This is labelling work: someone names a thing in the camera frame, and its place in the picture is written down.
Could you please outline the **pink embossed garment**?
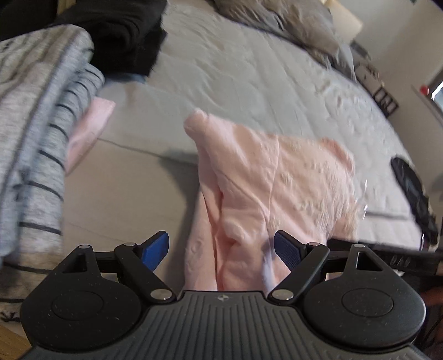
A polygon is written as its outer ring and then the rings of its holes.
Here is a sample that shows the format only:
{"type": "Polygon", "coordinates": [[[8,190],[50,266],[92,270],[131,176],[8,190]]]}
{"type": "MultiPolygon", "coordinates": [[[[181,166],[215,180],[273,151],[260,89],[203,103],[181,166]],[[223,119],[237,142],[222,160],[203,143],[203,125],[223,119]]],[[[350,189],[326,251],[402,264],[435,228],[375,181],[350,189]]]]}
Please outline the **pink embossed garment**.
{"type": "Polygon", "coordinates": [[[338,142],[251,130],[202,110],[184,128],[200,183],[186,289],[270,292],[289,272],[274,250],[279,230],[302,243],[357,237],[354,158],[338,142]]]}

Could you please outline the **grey striped folded clothes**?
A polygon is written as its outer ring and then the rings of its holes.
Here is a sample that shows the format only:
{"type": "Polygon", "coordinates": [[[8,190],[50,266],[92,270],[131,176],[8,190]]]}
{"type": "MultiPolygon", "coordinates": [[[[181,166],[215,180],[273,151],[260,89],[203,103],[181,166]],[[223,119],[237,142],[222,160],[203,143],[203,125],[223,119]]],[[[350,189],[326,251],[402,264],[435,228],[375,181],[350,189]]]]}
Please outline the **grey striped folded clothes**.
{"type": "Polygon", "coordinates": [[[89,34],[59,25],[1,42],[1,320],[59,263],[65,159],[104,84],[89,34]]]}

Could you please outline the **folded black clothes pile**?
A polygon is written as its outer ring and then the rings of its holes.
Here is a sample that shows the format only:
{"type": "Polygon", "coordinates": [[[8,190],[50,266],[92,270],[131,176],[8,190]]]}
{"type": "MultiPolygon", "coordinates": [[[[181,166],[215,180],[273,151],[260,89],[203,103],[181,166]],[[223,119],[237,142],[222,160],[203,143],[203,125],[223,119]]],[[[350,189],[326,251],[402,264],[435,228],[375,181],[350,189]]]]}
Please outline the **folded black clothes pile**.
{"type": "Polygon", "coordinates": [[[165,0],[77,1],[56,19],[86,30],[94,44],[91,64],[106,76],[149,76],[167,37],[162,17],[165,0]]]}

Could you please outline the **grey bed sheet mattress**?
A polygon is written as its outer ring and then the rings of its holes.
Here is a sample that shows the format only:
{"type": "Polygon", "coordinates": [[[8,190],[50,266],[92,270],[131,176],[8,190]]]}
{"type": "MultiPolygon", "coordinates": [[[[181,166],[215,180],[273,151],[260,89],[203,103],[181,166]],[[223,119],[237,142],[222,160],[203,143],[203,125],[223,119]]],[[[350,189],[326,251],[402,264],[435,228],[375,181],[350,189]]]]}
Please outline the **grey bed sheet mattress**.
{"type": "Polygon", "coordinates": [[[420,247],[421,230],[390,167],[406,150],[358,84],[287,41],[220,17],[205,1],[172,2],[164,27],[150,77],[108,78],[101,89],[116,108],[67,177],[65,252],[81,244],[109,251],[164,230],[170,251],[158,276],[186,289],[200,183],[184,123],[196,110],[268,134],[338,142],[354,158],[354,240],[420,247]]]}

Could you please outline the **small black garment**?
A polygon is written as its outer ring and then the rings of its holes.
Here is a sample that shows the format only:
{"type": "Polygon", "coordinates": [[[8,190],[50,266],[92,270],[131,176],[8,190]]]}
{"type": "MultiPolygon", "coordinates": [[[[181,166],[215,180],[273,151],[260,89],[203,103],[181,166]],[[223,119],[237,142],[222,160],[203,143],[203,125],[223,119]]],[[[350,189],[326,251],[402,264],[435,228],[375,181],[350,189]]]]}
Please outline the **small black garment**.
{"type": "Polygon", "coordinates": [[[429,197],[425,194],[421,180],[403,158],[398,156],[391,158],[390,166],[398,185],[408,200],[415,222],[421,228],[424,240],[428,245],[437,246],[439,243],[439,230],[437,228],[436,216],[431,210],[429,197]]]}

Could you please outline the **folded light pink cloth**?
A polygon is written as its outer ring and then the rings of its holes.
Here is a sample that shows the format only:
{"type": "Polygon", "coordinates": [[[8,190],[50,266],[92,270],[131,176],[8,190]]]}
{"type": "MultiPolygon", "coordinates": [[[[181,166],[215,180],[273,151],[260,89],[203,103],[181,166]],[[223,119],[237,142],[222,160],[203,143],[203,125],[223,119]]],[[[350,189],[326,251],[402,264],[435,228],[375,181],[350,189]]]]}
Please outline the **folded light pink cloth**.
{"type": "Polygon", "coordinates": [[[65,159],[65,174],[68,176],[91,150],[103,133],[116,103],[95,97],[89,108],[77,122],[69,139],[65,159]]]}

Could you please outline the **red cup on sill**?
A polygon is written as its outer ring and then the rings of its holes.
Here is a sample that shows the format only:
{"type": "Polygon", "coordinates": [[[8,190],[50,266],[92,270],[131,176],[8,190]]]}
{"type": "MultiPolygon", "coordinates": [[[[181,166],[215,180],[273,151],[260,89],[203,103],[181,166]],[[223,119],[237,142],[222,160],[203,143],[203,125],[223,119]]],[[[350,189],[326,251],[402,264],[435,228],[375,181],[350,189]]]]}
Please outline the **red cup on sill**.
{"type": "Polygon", "coordinates": [[[429,87],[428,86],[421,86],[420,93],[423,94],[424,96],[428,96],[429,95],[429,87]]]}

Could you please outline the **grey crumpled duvet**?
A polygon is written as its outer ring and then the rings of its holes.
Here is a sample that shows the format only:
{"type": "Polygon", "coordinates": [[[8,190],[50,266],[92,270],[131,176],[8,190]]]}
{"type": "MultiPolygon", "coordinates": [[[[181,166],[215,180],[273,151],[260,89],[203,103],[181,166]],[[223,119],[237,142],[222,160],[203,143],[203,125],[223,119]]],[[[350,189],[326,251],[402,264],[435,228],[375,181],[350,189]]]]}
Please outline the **grey crumpled duvet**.
{"type": "Polygon", "coordinates": [[[352,81],[357,78],[350,46],[333,24],[321,1],[215,1],[222,16],[269,32],[304,48],[325,68],[335,68],[352,81]]]}

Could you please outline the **cream padded headboard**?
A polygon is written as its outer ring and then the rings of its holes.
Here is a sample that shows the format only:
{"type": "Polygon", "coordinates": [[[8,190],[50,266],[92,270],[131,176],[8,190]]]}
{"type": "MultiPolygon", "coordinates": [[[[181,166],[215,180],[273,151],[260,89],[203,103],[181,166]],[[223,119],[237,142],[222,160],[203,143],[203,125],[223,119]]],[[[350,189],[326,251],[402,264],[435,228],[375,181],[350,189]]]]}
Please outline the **cream padded headboard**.
{"type": "Polygon", "coordinates": [[[324,5],[332,15],[333,24],[339,35],[344,41],[351,43],[361,32],[364,23],[339,1],[327,0],[324,5]]]}

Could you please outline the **right nightstand dark frame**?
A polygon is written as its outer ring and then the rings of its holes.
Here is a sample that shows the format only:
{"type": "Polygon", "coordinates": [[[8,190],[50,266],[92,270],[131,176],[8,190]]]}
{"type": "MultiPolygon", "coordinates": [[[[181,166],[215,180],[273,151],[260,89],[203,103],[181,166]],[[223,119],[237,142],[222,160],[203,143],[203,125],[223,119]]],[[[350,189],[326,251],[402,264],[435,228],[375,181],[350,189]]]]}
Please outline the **right nightstand dark frame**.
{"type": "Polygon", "coordinates": [[[385,117],[391,116],[399,108],[396,99],[387,91],[381,73],[372,64],[369,52],[356,40],[351,42],[354,71],[358,82],[370,94],[385,117]]]}

